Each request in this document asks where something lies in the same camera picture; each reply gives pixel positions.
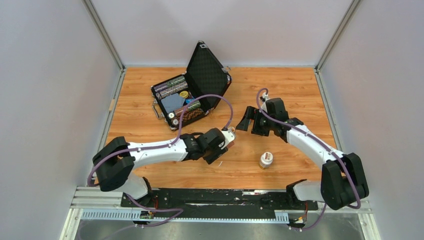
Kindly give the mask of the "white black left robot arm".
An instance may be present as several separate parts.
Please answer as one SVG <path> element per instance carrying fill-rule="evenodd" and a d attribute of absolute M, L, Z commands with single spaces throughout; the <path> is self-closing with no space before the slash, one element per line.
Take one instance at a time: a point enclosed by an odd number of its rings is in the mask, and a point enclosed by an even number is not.
<path fill-rule="evenodd" d="M 212 128 L 205 133 L 185 133 L 176 138 L 137 143 L 119 136 L 105 145 L 92 159 L 97 186 L 102 192 L 123 192 L 140 206 L 153 201 L 150 184 L 133 170 L 163 162 L 183 162 L 204 159 L 209 165 L 234 144 L 236 134 L 231 129 Z"/>

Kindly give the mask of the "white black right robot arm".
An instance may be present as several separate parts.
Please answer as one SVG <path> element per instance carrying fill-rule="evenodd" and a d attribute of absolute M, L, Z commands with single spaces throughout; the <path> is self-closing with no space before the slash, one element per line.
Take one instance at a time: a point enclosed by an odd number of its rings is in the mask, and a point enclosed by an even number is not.
<path fill-rule="evenodd" d="M 369 196 L 370 191 L 361 158 L 355 153 L 337 150 L 314 135 L 298 118 L 289 117 L 281 98 L 259 99 L 259 108 L 248 106 L 237 130 L 259 136 L 273 132 L 296 147 L 321 170 L 320 181 L 301 179 L 287 185 L 286 204 L 298 209 L 305 201 L 327 204 L 332 210 L 354 208 L 354 203 Z"/>

